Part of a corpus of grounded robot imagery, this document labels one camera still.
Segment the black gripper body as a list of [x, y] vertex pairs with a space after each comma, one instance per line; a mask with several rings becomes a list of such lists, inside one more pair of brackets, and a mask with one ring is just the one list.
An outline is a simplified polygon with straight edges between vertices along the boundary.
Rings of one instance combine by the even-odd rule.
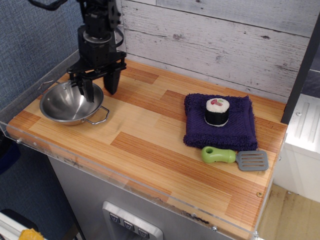
[[79, 60], [67, 70], [72, 87], [78, 87], [82, 79], [96, 80], [103, 78], [107, 73], [122, 71], [126, 68], [126, 52], [118, 51], [115, 43], [115, 34], [110, 32], [106, 39], [89, 37], [86, 27], [80, 26], [77, 30]]

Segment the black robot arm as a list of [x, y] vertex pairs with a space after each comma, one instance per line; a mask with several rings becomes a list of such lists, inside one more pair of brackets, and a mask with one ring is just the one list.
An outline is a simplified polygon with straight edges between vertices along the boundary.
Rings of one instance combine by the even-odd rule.
[[126, 69], [127, 54], [118, 51], [123, 39], [116, 43], [121, 13], [114, 0], [80, 0], [83, 25], [77, 30], [79, 60], [68, 69], [72, 87], [87, 102], [94, 102], [93, 81], [103, 78], [104, 87], [110, 94], [118, 89], [121, 71]]

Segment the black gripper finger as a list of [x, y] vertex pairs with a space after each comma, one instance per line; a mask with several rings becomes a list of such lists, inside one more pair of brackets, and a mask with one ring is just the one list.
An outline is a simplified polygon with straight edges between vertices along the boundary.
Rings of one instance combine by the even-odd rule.
[[94, 102], [94, 89], [93, 83], [90, 79], [82, 79], [77, 83], [78, 89], [81, 95], [84, 96], [87, 102], [93, 103]]
[[117, 92], [118, 84], [120, 81], [120, 70], [107, 73], [103, 77], [104, 88], [111, 94], [114, 95]]

